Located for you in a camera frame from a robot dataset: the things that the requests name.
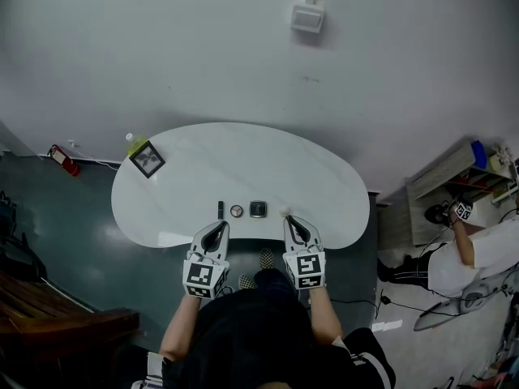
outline oval table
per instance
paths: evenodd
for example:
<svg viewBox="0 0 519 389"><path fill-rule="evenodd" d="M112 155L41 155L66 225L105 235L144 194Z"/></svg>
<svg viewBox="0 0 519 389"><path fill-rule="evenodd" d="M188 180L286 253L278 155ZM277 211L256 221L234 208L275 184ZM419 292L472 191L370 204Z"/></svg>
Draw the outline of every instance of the oval table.
<svg viewBox="0 0 519 389"><path fill-rule="evenodd" d="M367 226L366 187L344 160L290 133L234 122L184 126L150 138L164 158L147 179L126 158L115 176L112 209L122 232L152 248L190 243L218 220L218 201L230 238L283 240L283 209L313 224L325 248L356 242ZM267 203L267 217L249 215ZM243 215L230 214L240 205Z"/></svg>

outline shoe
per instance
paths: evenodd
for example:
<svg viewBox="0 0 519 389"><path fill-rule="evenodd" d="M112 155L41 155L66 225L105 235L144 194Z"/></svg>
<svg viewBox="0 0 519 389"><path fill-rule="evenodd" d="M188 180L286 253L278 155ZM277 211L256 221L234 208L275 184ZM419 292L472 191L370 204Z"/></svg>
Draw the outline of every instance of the shoe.
<svg viewBox="0 0 519 389"><path fill-rule="evenodd" d="M273 269L274 268L274 254L269 248L263 248L259 252L259 267L261 269Z"/></svg>
<svg viewBox="0 0 519 389"><path fill-rule="evenodd" d="M240 289L254 289L254 282L248 274L241 274L238 278L238 288Z"/></svg>
<svg viewBox="0 0 519 389"><path fill-rule="evenodd" d="M379 280L382 282L388 281L388 270L389 268L386 267L383 263L380 262L380 259L376 260L376 273L379 277Z"/></svg>

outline checkered shoe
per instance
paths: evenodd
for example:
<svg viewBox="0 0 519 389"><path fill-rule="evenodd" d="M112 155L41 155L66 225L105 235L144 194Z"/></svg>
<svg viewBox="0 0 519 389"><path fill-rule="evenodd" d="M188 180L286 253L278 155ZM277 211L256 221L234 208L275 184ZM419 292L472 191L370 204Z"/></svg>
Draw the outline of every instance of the checkered shoe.
<svg viewBox="0 0 519 389"><path fill-rule="evenodd" d="M259 267L261 267L261 269L274 268L274 254L269 248L263 248L259 252L259 256Z"/></svg>
<svg viewBox="0 0 519 389"><path fill-rule="evenodd" d="M241 274L238 278L238 287L240 289L254 289L254 282L248 274Z"/></svg>

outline wall switch box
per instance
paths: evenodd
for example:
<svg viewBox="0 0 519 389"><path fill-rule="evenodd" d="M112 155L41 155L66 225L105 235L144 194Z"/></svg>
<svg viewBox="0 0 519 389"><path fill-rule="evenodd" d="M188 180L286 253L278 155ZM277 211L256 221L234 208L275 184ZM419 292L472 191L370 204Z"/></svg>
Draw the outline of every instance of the wall switch box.
<svg viewBox="0 0 519 389"><path fill-rule="evenodd" d="M324 20L324 8L315 4L298 4L292 11L290 27L304 32L319 33Z"/></svg>

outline red fire extinguisher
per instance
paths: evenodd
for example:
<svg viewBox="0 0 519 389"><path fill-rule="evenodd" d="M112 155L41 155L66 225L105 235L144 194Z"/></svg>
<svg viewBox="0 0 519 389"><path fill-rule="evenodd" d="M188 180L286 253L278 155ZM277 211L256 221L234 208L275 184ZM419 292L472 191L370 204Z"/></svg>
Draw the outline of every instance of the red fire extinguisher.
<svg viewBox="0 0 519 389"><path fill-rule="evenodd" d="M79 166L56 144L54 144L48 155L54 161L57 161L68 173L76 177L79 174Z"/></svg>

